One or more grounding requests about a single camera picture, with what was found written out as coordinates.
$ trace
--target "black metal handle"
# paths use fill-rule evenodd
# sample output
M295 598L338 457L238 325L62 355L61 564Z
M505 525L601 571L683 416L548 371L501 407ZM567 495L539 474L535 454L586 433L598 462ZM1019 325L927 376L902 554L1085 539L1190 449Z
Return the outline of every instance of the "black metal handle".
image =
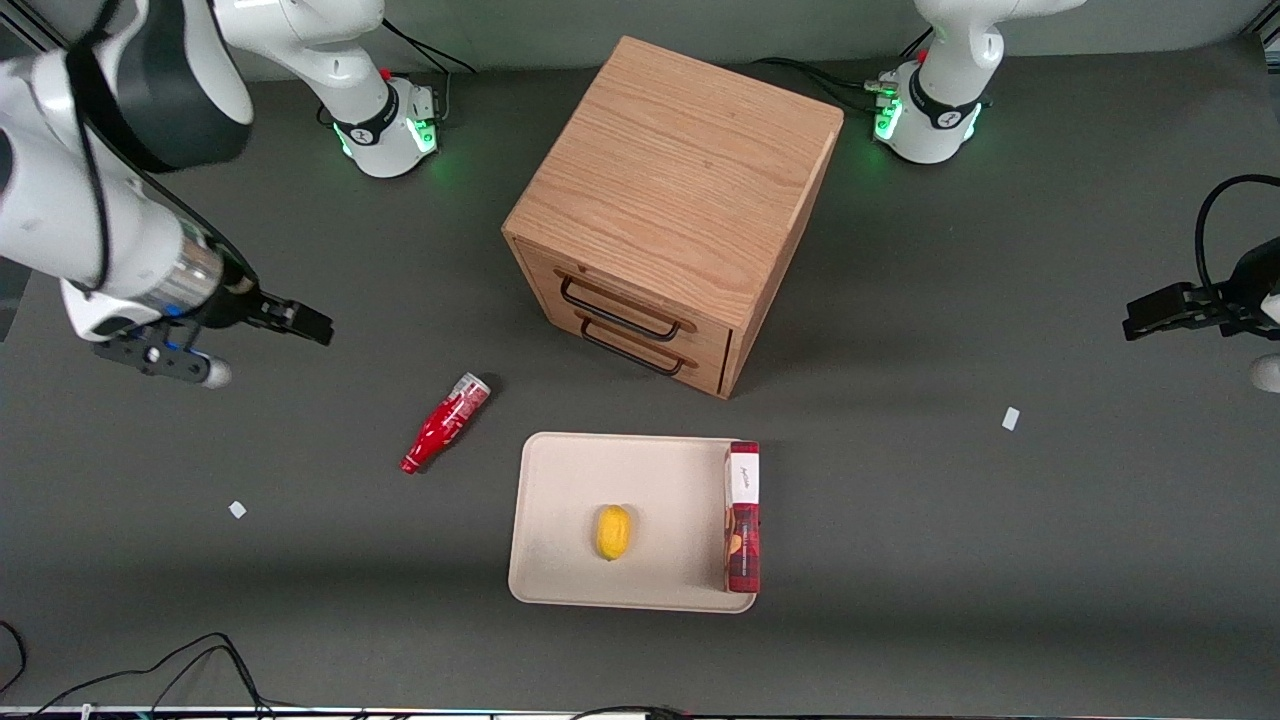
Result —
M585 300L573 297L572 295L568 293L568 288L571 284L573 284L573 278L564 275L564 282L561 283L561 297L563 297L570 305L573 305L575 307L581 307L582 310L586 310L593 315L599 315L600 318L604 318L605 320L614 323L617 325L622 325L623 328L634 333L643 334L644 337L649 340L655 340L658 342L669 342L671 338L676 337L676 332L680 331L680 323L672 323L671 332L667 332L666 334L657 333L643 325L637 325L631 320L626 318L620 318L618 315L614 315L613 313L609 313L603 307L596 307L595 305L591 305Z
M604 342L603 340L600 340L598 337L591 337L591 334L586 332L586 329L589 327L591 327L591 319L590 318L582 318L582 329L579 333L579 334L582 336L582 340L585 340L586 342L590 342L591 345L599 345L600 347L608 350L609 352L612 352L614 355L621 355L622 357L626 357L627 360L631 360L636 365L643 365L643 366L653 370L654 373L658 373L659 375L666 375L666 377L669 378L669 377L675 375L676 373L678 373L680 369L685 366L685 359L684 357L676 357L676 365L673 368L663 368L662 365L655 365L655 364L645 360L644 357L639 357L636 355L632 355L632 354L627 352L626 350L622 350L621 347L618 347L616 345L611 345L608 342Z

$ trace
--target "wooden box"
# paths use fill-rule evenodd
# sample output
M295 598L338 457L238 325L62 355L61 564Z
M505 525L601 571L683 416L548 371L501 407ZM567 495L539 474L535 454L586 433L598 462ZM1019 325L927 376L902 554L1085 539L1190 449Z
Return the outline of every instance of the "wooden box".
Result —
M623 37L503 236L554 325L728 397L842 122Z

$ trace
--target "tabletop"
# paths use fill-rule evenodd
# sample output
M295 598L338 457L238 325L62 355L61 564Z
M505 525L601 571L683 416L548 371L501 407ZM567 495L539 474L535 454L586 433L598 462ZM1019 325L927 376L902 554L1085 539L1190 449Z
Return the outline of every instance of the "tabletop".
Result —
M1194 279L1217 182L1280 170L1256 44L1010 59L938 167L851 115L730 401L554 329L499 234L593 73L457 76L440 154L392 181L305 86L252 87L244 155L165 182L337 334L210 332L224 389L99 360L31 279L0 345L0 616L31 648L6 703L223 630L265 694L308 705L1280 715L1280 398L1247 378L1271 348L1120 327ZM1215 273L1276 228L1271 188L1225 196ZM494 397L406 477L465 372ZM755 607L513 600L540 430L759 441ZM166 679L70 700L150 703ZM172 701L244 703L218 662Z

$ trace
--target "beige tray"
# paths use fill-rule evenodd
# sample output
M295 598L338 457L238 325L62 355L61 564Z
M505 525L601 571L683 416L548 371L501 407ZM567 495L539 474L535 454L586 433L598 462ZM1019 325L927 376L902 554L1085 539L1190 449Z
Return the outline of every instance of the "beige tray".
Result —
M742 612L724 592L728 439L538 433L525 442L511 541L511 594L522 602ZM631 514L631 544L595 553L604 505Z

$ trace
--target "yellow lemon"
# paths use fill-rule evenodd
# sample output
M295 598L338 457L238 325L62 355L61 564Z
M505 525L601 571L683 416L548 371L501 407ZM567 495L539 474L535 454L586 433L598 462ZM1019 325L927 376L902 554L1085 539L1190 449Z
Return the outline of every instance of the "yellow lemon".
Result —
M631 542L631 515L618 505L605 505L595 521L595 550L605 560L617 560Z

